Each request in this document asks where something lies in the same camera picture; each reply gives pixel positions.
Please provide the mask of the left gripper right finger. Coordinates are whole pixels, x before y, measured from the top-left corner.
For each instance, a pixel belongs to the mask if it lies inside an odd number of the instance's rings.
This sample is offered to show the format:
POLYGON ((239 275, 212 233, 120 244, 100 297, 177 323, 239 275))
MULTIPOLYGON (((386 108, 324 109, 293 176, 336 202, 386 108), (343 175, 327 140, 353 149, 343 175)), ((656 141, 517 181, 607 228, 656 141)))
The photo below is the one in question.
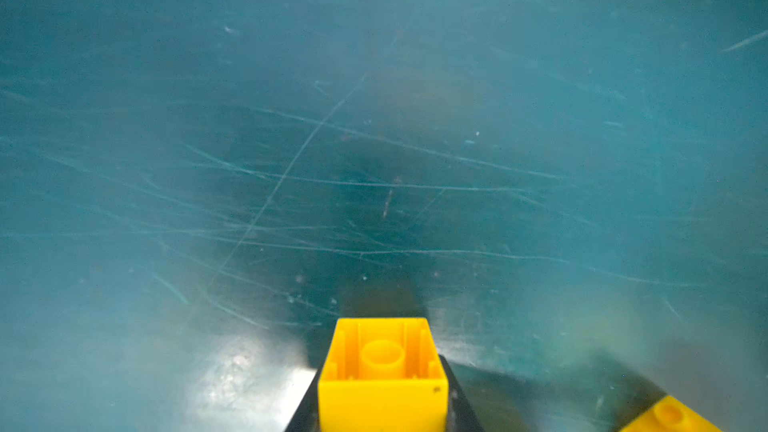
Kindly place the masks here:
POLYGON ((446 432, 484 432, 477 414, 451 369, 449 361, 439 356, 449 384, 446 432))

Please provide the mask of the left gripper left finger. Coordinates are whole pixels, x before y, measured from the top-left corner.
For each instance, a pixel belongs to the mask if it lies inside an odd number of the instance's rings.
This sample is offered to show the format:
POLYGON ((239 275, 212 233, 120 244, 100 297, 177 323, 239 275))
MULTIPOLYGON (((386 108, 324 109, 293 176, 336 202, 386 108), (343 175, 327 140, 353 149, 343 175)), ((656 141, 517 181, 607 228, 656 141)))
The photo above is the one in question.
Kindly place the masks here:
POLYGON ((318 369, 304 393, 304 396, 299 402, 298 407, 284 428, 285 432, 320 431, 318 405, 318 382, 320 376, 321 370, 318 369))

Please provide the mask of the yellow brick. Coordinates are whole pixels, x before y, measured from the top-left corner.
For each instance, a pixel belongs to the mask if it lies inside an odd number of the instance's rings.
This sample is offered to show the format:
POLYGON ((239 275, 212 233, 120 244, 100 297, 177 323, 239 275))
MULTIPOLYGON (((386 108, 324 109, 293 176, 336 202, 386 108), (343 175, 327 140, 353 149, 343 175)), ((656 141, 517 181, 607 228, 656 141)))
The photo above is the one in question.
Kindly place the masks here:
POLYGON ((443 431, 449 381, 425 318, 342 318, 317 384, 322 431, 443 431))
POLYGON ((655 402, 620 432, 721 432, 717 426, 672 396, 655 402))

